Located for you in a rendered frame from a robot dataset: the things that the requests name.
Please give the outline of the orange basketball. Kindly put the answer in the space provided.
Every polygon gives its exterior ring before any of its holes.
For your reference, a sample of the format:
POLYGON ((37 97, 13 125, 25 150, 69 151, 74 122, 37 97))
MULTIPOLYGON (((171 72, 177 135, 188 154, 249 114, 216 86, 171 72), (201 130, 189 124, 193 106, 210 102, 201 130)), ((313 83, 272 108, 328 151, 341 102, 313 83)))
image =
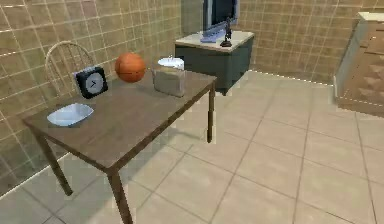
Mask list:
POLYGON ((144 77, 145 70, 144 60, 136 53, 123 53, 115 61, 116 74, 128 83, 140 81, 144 77))

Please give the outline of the white plate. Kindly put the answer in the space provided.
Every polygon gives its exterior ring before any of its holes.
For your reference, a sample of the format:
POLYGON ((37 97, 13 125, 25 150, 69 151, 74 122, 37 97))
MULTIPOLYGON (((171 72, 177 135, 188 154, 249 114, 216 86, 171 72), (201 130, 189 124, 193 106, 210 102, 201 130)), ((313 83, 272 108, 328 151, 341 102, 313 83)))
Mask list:
POLYGON ((181 58, 166 57, 158 60, 158 64, 165 67, 184 69, 184 61, 181 58))

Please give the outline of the brown wooden table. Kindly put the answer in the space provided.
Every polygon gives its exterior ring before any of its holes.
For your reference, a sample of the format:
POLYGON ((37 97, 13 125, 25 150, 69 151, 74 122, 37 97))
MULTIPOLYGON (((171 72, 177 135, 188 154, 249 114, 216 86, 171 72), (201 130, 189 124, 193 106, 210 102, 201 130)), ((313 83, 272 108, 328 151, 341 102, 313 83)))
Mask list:
POLYGON ((23 119, 66 195, 72 189, 50 148, 51 142, 105 173, 121 219, 133 224, 119 171, 204 95, 209 96, 208 125, 213 125, 214 76, 187 71, 185 95, 170 96, 154 89, 152 74, 129 84, 120 79, 108 83, 109 90, 87 100, 81 96, 63 99, 23 119), (72 127, 59 127, 47 116, 55 110, 81 103, 94 112, 72 127))

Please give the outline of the small black statue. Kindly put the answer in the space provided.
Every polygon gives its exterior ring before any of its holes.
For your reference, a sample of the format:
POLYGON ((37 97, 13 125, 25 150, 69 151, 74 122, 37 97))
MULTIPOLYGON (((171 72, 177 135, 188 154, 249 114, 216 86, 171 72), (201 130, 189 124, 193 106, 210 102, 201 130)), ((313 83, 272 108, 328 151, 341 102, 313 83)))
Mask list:
POLYGON ((230 27, 231 19, 226 19, 226 26, 225 26, 225 36, 224 40, 220 43, 221 47, 231 47, 232 43, 230 42, 231 36, 232 36, 232 30, 230 27))

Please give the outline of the silver toaster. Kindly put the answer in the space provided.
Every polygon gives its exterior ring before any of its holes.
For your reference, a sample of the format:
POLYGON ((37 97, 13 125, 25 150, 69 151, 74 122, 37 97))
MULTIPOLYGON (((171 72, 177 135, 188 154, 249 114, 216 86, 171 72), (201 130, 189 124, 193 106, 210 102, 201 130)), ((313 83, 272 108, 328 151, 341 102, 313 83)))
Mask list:
POLYGON ((154 88, 162 93, 183 97, 185 94, 185 71, 182 69, 157 66, 151 70, 154 88))

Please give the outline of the white bowl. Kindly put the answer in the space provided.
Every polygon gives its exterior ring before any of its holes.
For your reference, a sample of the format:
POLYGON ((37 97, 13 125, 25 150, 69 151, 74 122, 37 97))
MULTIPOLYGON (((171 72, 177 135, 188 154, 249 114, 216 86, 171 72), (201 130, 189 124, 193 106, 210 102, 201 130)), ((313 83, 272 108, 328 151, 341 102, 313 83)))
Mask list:
POLYGON ((86 119, 93 112, 94 109, 88 105, 73 103, 50 113, 47 120, 53 125, 68 127, 86 119))

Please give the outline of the black television set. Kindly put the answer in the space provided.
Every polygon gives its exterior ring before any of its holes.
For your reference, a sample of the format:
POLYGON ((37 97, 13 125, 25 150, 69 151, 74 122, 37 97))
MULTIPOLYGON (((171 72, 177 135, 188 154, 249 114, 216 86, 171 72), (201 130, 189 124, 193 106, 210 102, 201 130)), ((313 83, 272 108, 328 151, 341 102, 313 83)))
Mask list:
POLYGON ((215 43, 225 35, 226 24, 235 24, 239 16, 239 0, 203 0, 202 43, 215 43))

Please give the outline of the black alarm clock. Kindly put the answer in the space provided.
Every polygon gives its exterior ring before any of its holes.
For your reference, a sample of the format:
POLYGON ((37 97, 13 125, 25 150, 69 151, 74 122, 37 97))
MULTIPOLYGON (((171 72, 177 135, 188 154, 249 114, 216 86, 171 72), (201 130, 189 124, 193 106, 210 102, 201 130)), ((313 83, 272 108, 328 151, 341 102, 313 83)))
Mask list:
POLYGON ((91 99, 108 90, 105 72, 100 66, 86 67, 74 73, 74 78, 81 95, 86 99, 91 99))

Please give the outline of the dark green cabinet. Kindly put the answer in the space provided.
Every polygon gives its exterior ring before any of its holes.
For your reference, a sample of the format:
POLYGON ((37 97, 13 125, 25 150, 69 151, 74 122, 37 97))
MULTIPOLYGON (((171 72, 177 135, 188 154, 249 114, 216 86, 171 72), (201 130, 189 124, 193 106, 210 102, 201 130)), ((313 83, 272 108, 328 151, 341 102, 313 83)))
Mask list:
POLYGON ((184 61, 188 71, 215 76, 216 90, 226 95, 231 87, 249 70, 254 34, 233 31, 231 47, 221 47, 224 38, 215 43, 202 43, 201 33, 175 41, 175 56, 184 61))

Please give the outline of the brown wooden dresser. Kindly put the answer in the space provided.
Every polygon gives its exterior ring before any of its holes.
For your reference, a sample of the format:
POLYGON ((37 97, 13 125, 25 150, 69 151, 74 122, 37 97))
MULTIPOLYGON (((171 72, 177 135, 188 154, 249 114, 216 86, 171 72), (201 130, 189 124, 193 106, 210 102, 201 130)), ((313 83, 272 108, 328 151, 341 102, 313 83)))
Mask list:
POLYGON ((384 118, 384 12, 359 12, 334 76, 338 107, 384 118))

